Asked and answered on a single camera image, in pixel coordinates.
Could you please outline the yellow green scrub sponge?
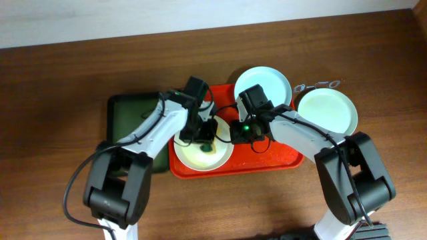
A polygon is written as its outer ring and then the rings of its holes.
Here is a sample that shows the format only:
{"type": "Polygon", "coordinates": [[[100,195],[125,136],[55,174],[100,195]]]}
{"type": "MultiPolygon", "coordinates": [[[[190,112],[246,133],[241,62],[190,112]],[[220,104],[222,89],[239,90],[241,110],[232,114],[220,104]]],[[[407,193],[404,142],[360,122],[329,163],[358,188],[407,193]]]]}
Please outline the yellow green scrub sponge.
{"type": "Polygon", "coordinates": [[[211,153],[214,150],[213,146],[208,143],[203,143],[199,148],[204,153],[211,153]]]}

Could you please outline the white plate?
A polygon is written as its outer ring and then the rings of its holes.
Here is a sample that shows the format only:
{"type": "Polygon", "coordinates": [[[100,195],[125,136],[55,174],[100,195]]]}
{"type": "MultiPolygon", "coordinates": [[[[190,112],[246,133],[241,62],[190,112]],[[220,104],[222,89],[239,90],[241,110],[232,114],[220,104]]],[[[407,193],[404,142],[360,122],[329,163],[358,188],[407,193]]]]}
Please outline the white plate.
{"type": "Polygon", "coordinates": [[[231,157],[234,145],[223,143],[217,138],[211,144],[211,151],[201,150],[201,143],[185,144],[179,139],[179,133],[173,138],[173,147],[177,158],[186,167],[195,171],[212,171],[224,165],[231,157]]]}

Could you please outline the light blue plate top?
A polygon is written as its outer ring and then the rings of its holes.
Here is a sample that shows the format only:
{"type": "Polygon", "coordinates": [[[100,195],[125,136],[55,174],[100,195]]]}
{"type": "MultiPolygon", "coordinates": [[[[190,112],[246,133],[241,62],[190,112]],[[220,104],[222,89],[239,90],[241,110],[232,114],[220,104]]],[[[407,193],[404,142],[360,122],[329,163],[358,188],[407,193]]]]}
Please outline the light blue plate top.
{"type": "Polygon", "coordinates": [[[244,71],[234,86],[234,99],[246,89],[260,85],[274,107],[281,104],[290,105],[292,88],[288,79],[278,70],[271,67],[252,67],[244,71]]]}

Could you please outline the light blue plate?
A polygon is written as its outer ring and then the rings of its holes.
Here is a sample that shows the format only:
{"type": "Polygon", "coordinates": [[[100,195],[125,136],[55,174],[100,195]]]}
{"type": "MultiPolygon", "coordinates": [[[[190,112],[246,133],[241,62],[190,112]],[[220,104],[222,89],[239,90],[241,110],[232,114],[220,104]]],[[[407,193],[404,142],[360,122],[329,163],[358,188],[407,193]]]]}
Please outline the light blue plate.
{"type": "Polygon", "coordinates": [[[297,112],[308,121],[327,130],[351,135],[358,125],[358,112],[343,93],[329,88],[307,92],[299,101],[297,112]]]}
{"type": "Polygon", "coordinates": [[[278,70],[271,67],[252,67],[244,71],[234,86],[234,99],[246,89],[260,85],[274,107],[281,104],[290,105],[292,88],[288,79],[278,70]]]}

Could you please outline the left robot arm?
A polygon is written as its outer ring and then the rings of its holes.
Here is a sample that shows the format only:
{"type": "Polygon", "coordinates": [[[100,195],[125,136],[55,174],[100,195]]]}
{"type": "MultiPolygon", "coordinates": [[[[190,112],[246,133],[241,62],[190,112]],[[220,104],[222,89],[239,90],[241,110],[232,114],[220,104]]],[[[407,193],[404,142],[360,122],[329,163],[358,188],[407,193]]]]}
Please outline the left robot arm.
{"type": "Polygon", "coordinates": [[[204,102],[208,84],[190,77],[182,91],[159,95],[146,120],[116,143],[104,141],[90,157],[83,203],[106,239],[115,239],[119,230],[133,227],[145,211],[151,187],[153,161],[167,142],[178,136],[185,145],[214,142],[216,123],[204,119],[214,102],[204,102]]]}

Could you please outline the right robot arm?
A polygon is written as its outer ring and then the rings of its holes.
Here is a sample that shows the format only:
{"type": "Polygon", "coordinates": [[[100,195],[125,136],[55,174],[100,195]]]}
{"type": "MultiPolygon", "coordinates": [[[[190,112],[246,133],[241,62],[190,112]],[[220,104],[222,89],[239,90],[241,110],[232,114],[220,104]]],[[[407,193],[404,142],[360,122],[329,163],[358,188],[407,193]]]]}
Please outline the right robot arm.
{"type": "Polygon", "coordinates": [[[387,225],[370,215],[393,200],[396,188],[371,138],[336,133],[304,119],[290,106],[274,106],[260,85],[236,96],[239,118],[230,127],[232,144],[281,143],[313,161],[318,171],[325,215],[312,227],[280,239],[389,239],[387,225]]]}

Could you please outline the red plastic tray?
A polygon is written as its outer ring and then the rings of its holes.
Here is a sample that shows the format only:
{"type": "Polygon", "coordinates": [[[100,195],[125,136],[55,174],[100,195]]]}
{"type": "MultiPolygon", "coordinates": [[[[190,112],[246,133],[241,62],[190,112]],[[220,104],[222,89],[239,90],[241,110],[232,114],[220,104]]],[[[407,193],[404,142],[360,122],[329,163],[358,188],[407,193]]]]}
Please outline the red plastic tray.
{"type": "MultiPolygon", "coordinates": [[[[234,103],[234,84],[214,85],[211,86],[210,89],[213,92],[214,101],[218,109],[234,103]]],[[[218,127],[220,128],[217,133],[220,134],[220,138],[229,141],[230,123],[232,120],[238,118],[238,112],[233,108],[227,108],[221,110],[215,118],[217,119],[217,117],[223,119],[227,125],[229,125],[229,127],[225,127],[223,130],[223,127],[220,127],[221,119],[217,120],[218,127]]],[[[259,152],[266,150],[268,143],[268,138],[264,141],[255,142],[254,149],[259,152]]],[[[274,141],[270,143],[270,147],[264,153],[256,153],[252,151],[250,143],[239,144],[234,145],[231,157],[221,167],[212,171],[195,171],[186,167],[179,161],[174,151],[172,139],[169,141],[167,148],[169,150],[169,168],[176,177],[181,179],[197,179],[204,177],[254,173],[259,171],[291,169],[300,165],[304,160],[304,156],[301,153],[298,153],[287,145],[274,141]]]]}

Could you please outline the dark green tray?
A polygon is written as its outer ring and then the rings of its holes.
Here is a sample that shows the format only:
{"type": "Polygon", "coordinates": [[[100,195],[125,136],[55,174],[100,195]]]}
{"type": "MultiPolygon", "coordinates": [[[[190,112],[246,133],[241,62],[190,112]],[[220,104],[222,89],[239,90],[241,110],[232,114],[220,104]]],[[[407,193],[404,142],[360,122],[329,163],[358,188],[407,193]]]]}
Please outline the dark green tray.
{"type": "MultiPolygon", "coordinates": [[[[107,130],[106,137],[109,142],[117,142],[136,129],[155,109],[159,100],[158,93],[140,93],[129,95],[114,95],[107,102],[107,130]]],[[[153,174],[169,170],[169,157],[167,145],[153,160],[153,174]]],[[[118,177],[127,175],[129,164],[119,167],[114,163],[109,167],[118,177]]]]}

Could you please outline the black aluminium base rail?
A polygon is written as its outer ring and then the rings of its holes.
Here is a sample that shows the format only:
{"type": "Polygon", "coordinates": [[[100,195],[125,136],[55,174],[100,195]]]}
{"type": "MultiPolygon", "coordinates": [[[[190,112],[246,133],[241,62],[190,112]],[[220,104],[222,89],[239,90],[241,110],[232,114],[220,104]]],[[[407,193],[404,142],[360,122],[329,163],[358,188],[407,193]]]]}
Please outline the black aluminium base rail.
{"type": "Polygon", "coordinates": [[[391,236],[386,224],[378,224],[373,227],[359,227],[350,240],[391,240],[391,236]]]}

